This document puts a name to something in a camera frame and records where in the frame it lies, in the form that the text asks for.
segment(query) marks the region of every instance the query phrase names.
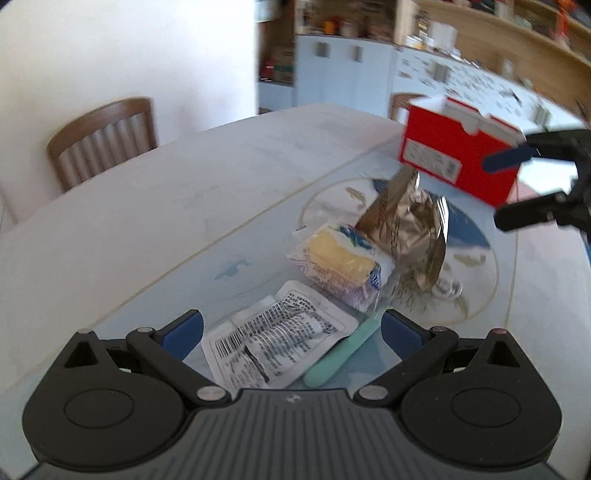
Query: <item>white table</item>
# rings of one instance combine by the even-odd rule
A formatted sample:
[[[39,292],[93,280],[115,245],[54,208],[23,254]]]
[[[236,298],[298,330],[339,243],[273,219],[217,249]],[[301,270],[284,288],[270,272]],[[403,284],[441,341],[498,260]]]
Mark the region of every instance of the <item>white table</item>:
[[[334,106],[270,113],[109,170],[9,232],[0,241],[0,378],[4,389],[18,384],[0,397],[0,468],[20,476],[34,463],[22,408],[76,329],[120,338],[192,307],[208,329],[289,279],[305,281],[285,257],[294,230],[323,221],[345,187],[370,195],[369,178],[391,177],[400,135],[387,119]],[[551,463],[580,478],[591,450],[591,271],[580,236],[550,225],[507,235],[490,207],[427,176],[421,186],[485,233],[490,248],[477,252],[489,255],[493,282],[483,283],[489,297],[469,298],[465,316],[462,308],[407,313],[462,336],[509,327],[563,409]],[[339,207],[353,201],[343,198]],[[342,213],[351,211],[354,203]],[[186,362],[210,376],[200,347]],[[355,390],[396,362],[376,333],[327,387]]]

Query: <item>gold foil wrapper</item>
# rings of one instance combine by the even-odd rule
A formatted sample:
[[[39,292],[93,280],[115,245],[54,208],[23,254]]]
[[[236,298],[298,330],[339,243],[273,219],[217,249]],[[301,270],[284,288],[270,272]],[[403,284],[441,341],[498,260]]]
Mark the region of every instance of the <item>gold foil wrapper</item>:
[[[399,273],[411,270],[422,291],[433,288],[447,244],[445,197],[435,202],[418,187],[419,173],[403,165],[355,228],[389,253]]]

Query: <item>printed label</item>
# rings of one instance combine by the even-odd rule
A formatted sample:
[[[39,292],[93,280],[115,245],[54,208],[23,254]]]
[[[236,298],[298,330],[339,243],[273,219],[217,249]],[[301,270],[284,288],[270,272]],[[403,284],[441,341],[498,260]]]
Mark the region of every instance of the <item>printed label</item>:
[[[462,169],[462,163],[458,159],[410,139],[406,142],[402,157],[454,184]]]
[[[201,344],[215,381],[235,396],[241,388],[288,386],[356,328],[354,317],[289,281],[213,329]]]

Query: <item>white wall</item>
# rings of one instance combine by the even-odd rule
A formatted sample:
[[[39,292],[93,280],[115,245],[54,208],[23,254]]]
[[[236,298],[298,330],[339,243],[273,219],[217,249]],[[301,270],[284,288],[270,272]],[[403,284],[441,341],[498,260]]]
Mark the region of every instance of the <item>white wall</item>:
[[[22,221],[60,194],[66,123],[154,99],[159,143],[255,114],[253,0],[12,0],[0,11],[0,190]]]

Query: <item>metal screw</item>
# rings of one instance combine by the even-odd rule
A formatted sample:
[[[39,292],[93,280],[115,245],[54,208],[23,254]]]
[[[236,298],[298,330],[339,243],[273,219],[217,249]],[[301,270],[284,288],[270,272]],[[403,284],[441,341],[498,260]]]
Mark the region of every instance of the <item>metal screw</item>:
[[[197,390],[197,396],[203,401],[218,401],[226,396],[226,391],[217,385],[209,385]]]
[[[359,396],[365,400],[383,400],[388,396],[388,390],[380,385],[365,385],[359,389]]]

